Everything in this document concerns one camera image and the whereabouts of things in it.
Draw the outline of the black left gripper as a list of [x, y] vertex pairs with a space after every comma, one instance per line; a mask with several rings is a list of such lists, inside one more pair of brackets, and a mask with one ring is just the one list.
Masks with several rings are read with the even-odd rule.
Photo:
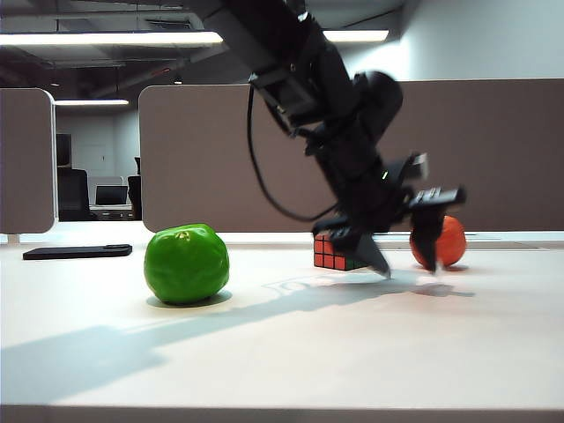
[[385, 162], [369, 137], [348, 139], [310, 131], [306, 154], [315, 158], [337, 199], [337, 216], [317, 221], [313, 234], [330, 233], [336, 252], [389, 279], [390, 266], [372, 234], [385, 233], [408, 217], [424, 267], [436, 272], [436, 242], [444, 215], [448, 208], [465, 203], [463, 187], [415, 191], [409, 181], [427, 177], [426, 154], [415, 152]]

